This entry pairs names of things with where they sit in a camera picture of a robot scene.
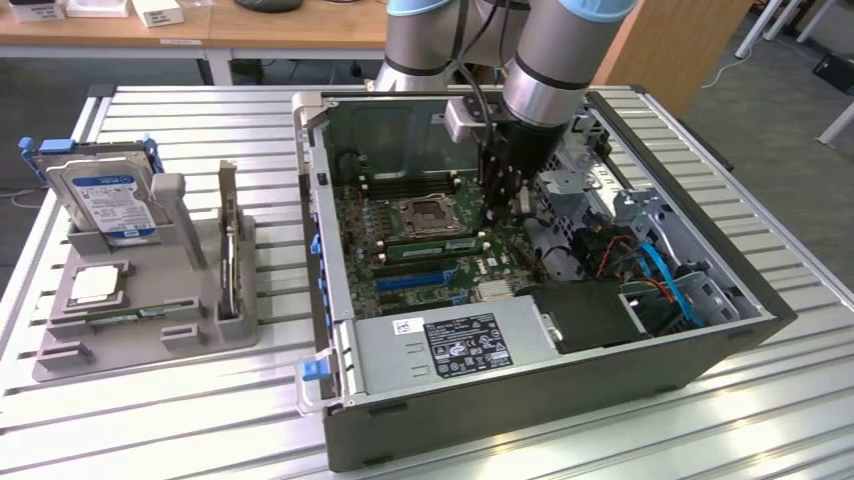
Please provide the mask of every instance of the blue pcie slot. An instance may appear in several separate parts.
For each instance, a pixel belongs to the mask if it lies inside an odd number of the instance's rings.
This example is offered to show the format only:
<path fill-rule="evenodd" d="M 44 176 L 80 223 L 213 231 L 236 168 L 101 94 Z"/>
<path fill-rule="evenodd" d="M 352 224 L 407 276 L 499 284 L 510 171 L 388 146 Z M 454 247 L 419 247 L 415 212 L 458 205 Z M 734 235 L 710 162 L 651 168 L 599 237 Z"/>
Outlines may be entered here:
<path fill-rule="evenodd" d="M 455 273 L 456 268 L 454 270 L 446 270 L 442 273 L 378 280 L 376 290 L 380 292 L 386 292 L 388 290 L 400 290 L 403 288 L 427 287 L 430 285 L 447 285 L 451 282 L 451 278 L 454 278 Z"/>

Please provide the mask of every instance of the blue hard drive label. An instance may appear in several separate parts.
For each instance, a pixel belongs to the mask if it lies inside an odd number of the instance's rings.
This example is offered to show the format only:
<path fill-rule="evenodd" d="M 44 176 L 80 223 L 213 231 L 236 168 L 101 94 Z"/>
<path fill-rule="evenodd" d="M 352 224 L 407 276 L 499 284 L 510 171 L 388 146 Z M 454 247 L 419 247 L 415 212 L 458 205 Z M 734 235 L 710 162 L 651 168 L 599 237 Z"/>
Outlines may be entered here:
<path fill-rule="evenodd" d="M 77 177 L 72 181 L 97 229 L 112 238 L 140 238 L 155 233 L 145 202 L 135 197 L 139 185 L 131 175 Z"/>

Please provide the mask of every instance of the power supply label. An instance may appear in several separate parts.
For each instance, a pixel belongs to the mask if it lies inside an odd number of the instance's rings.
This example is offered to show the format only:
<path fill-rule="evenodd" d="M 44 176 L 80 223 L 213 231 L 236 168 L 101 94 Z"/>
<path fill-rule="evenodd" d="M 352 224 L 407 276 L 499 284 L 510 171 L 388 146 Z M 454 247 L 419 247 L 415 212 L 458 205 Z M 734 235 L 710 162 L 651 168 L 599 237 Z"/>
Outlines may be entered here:
<path fill-rule="evenodd" d="M 454 378 L 512 365 L 491 313 L 424 324 L 436 373 Z"/>

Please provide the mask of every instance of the motherboard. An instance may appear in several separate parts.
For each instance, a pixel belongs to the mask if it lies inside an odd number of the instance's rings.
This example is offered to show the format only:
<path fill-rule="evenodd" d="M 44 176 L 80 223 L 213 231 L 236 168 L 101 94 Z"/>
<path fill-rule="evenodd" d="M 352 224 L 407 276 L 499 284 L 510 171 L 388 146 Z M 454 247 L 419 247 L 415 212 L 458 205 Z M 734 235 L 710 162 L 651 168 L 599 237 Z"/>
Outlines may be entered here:
<path fill-rule="evenodd" d="M 544 279 L 522 225 L 479 228 L 474 174 L 360 187 L 335 191 L 356 319 L 512 297 Z"/>

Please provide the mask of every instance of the hard drive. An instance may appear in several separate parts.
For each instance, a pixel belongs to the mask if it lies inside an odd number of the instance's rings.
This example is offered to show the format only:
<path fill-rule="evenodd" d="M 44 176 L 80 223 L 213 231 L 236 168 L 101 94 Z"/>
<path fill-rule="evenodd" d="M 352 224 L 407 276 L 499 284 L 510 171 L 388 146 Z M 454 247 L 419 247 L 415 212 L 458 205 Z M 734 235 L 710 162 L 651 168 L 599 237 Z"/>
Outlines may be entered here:
<path fill-rule="evenodd" d="M 100 231 L 115 247 L 159 241 L 156 226 L 169 219 L 151 196 L 153 170 L 143 151 L 43 156 L 37 162 L 79 231 Z"/>

